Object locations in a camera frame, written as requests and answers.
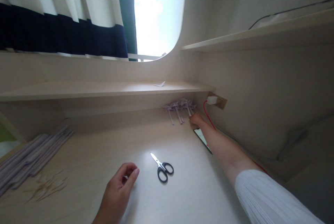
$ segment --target green curtain stripe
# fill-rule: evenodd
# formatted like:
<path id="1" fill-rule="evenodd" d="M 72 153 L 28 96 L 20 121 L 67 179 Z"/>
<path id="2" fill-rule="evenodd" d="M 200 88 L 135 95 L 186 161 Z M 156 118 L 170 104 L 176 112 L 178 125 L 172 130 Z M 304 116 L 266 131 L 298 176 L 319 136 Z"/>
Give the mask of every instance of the green curtain stripe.
<path id="1" fill-rule="evenodd" d="M 119 0 L 128 53 L 137 54 L 135 0 Z"/>

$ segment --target shelf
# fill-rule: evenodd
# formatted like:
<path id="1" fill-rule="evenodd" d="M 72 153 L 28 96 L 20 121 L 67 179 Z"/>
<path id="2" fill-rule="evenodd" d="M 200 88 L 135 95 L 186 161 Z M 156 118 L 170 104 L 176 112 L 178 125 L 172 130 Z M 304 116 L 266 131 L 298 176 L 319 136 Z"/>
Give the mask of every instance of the shelf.
<path id="1" fill-rule="evenodd" d="M 334 9 L 214 38 L 182 50 L 230 52 L 334 43 Z"/>
<path id="2" fill-rule="evenodd" d="M 0 101 L 214 91 L 197 82 L 166 82 L 163 87 L 154 84 L 159 82 L 45 82 L 2 93 Z"/>

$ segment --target desk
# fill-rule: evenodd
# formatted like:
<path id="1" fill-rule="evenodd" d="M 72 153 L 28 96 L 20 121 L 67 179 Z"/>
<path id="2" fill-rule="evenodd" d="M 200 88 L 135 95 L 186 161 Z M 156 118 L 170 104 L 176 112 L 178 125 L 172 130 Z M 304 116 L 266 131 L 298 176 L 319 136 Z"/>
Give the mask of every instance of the desk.
<path id="1" fill-rule="evenodd" d="M 67 120 L 71 139 L 43 168 L 61 169 L 68 185 L 40 202 L 28 202 L 35 178 L 0 198 L 1 223 L 91 223 L 105 186 L 124 162 L 140 169 L 122 223 L 249 223 L 236 194 L 214 157 L 186 123 L 175 125 L 163 109 Z M 157 164 L 169 162 L 175 173 L 166 184 Z"/>

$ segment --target hand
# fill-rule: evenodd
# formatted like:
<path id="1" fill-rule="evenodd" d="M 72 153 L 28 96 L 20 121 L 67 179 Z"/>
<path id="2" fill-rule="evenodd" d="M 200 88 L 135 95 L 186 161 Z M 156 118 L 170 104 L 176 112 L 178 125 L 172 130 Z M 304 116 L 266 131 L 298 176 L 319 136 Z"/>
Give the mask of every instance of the hand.
<path id="1" fill-rule="evenodd" d="M 200 125 L 202 122 L 205 122 L 202 116 L 198 113 L 193 114 L 192 116 L 189 117 L 189 120 L 191 123 Z"/>
<path id="2" fill-rule="evenodd" d="M 134 163 L 124 163 L 118 169 L 107 184 L 100 208 L 92 224 L 116 224 L 121 220 L 138 174 L 139 169 Z"/>

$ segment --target power outlet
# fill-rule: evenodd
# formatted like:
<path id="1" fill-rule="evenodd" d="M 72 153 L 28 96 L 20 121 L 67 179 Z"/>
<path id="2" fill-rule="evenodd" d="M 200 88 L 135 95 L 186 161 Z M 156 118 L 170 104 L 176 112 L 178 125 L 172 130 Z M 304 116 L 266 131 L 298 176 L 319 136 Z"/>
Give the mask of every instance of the power outlet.
<path id="1" fill-rule="evenodd" d="M 214 94 L 212 92 L 208 92 L 208 96 L 216 96 L 217 99 L 217 103 L 214 104 L 214 106 L 219 107 L 220 109 L 224 110 L 226 103 L 227 103 L 227 99 L 218 96 L 217 94 Z"/>

